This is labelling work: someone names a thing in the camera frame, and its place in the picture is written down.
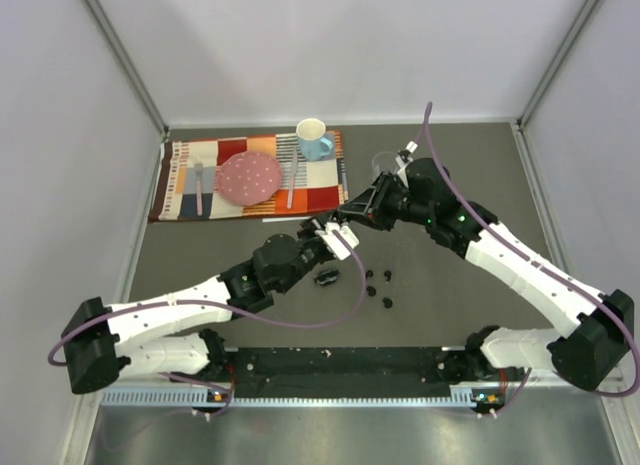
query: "gray table surface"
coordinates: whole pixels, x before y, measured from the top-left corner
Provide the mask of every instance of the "gray table surface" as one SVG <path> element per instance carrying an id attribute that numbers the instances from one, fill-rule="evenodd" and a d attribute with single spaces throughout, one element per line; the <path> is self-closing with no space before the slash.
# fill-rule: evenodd
<path id="1" fill-rule="evenodd" d="M 371 158 L 398 150 L 415 136 L 414 125 L 340 126 L 351 196 L 372 181 Z M 173 131 L 172 139 L 245 136 L 291 128 Z M 433 135 L 454 182 L 470 200 L 493 211 L 531 248 L 548 255 L 540 222 L 508 124 L 435 125 Z M 428 155 L 426 145 L 417 156 Z M 248 259 L 272 234 L 294 234 L 297 222 L 263 223 L 260 219 L 149 224 L 144 237 L 132 300 L 150 298 L 199 283 Z M 392 232 L 354 225 L 358 253 L 374 271 L 378 295 L 367 297 L 355 318 L 314 331 L 284 329 L 249 319 L 219 324 L 228 346 L 438 346 L 461 345 L 488 324 L 509 328 L 547 327 L 531 305 L 486 272 L 438 247 L 417 225 L 399 223 Z M 357 269 L 352 260 L 325 267 L 342 271 L 340 280 L 319 289 L 312 275 L 265 315 L 296 322 L 338 317 L 355 303 Z M 383 272 L 391 270 L 391 283 Z M 393 299 L 385 309 L 382 298 Z"/>

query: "polka dot plate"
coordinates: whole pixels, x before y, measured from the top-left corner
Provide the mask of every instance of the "polka dot plate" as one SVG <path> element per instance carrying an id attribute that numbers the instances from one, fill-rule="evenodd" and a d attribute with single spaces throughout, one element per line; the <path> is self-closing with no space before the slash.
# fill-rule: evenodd
<path id="1" fill-rule="evenodd" d="M 269 200 L 282 183 L 278 160 L 266 153 L 242 152 L 220 165 L 218 190 L 228 202 L 248 207 Z"/>

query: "white mug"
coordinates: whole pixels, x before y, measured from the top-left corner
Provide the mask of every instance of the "white mug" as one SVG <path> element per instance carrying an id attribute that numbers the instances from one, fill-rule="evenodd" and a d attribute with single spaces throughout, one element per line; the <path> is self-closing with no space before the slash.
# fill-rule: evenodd
<path id="1" fill-rule="evenodd" d="M 324 136 L 327 126 L 317 118 L 307 118 L 298 123 L 296 135 L 300 152 L 310 162 L 320 160 L 333 151 L 333 142 Z"/>

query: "colorful placemat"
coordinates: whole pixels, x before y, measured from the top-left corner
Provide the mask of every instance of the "colorful placemat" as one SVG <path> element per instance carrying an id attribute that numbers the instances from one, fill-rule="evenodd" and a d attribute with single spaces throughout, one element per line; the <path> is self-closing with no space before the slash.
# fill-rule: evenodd
<path id="1" fill-rule="evenodd" d="M 295 133 L 253 137 L 166 142 L 150 221 L 211 220 L 237 217 L 282 217 L 332 210 L 349 199 L 342 139 L 338 130 L 325 134 L 334 151 L 309 162 L 300 153 Z M 251 207 L 234 205 L 218 192 L 218 167 L 245 151 L 268 153 L 282 167 L 280 189 L 266 202 Z M 293 206 L 287 208 L 291 159 L 298 154 Z M 197 211 L 195 164 L 202 163 L 202 215 Z"/>

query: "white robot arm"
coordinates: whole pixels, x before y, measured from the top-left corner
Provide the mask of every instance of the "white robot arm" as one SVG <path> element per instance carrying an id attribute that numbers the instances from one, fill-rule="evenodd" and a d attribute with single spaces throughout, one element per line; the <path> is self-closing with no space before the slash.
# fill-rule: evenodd
<path id="1" fill-rule="evenodd" d="M 224 347 L 215 332 L 167 336 L 264 310 L 273 304 L 271 292 L 286 293 L 316 265 L 349 256 L 337 238 L 352 248 L 358 245 L 349 222 L 391 230 L 397 220 L 424 226 L 437 244 L 497 277 L 553 326 L 522 331 L 486 327 L 470 337 L 469 360 L 463 367 L 474 368 L 478 377 L 507 367 L 553 370 L 582 389 L 594 390 L 629 345 L 593 301 L 608 307 L 633 330 L 631 298 L 619 290 L 607 296 L 578 282 L 521 243 L 491 212 L 472 203 L 489 224 L 490 229 L 484 229 L 442 181 L 432 159 L 411 158 L 415 148 L 411 142 L 400 152 L 397 173 L 383 172 L 354 200 L 302 222 L 297 239 L 274 235 L 250 260 L 203 283 L 141 302 L 109 307 L 100 299 L 83 303 L 63 332 L 72 391 L 95 391 L 118 378 L 162 372 L 194 375 L 221 366 Z M 496 239 L 496 232 L 508 246 Z M 571 282 L 587 296 L 552 275 Z M 198 301 L 217 302 L 220 307 Z M 140 306 L 143 311 L 136 313 Z M 77 327 L 109 312 L 117 316 L 65 339 Z"/>

